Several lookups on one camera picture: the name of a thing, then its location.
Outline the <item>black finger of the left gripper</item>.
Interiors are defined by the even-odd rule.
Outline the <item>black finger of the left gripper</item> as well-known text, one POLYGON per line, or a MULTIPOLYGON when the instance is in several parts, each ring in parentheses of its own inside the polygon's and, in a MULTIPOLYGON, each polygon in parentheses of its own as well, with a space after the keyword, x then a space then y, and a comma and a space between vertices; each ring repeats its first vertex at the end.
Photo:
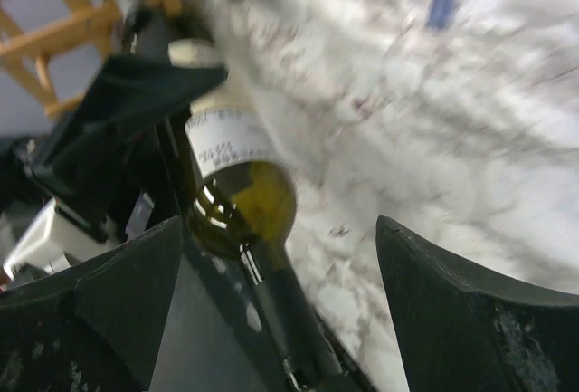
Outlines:
POLYGON ((129 54, 109 57, 80 105, 64 114, 31 165, 44 184, 87 184, 116 170, 130 139, 224 82, 216 65, 173 66, 129 54))

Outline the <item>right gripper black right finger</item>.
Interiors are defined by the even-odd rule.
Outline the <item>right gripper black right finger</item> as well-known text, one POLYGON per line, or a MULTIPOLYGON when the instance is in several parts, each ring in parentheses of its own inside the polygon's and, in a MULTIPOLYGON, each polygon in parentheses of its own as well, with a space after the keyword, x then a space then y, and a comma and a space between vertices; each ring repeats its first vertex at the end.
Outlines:
POLYGON ((389 217, 375 243, 410 390, 577 391, 577 295, 494 272, 389 217))

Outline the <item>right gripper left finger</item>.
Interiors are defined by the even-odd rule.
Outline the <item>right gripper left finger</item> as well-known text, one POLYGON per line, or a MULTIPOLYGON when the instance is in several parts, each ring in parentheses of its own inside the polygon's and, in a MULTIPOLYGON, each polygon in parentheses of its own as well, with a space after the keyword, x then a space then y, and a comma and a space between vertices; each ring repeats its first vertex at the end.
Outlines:
POLYGON ((1 295, 4 391, 146 391, 176 286, 173 217, 120 247, 1 295))

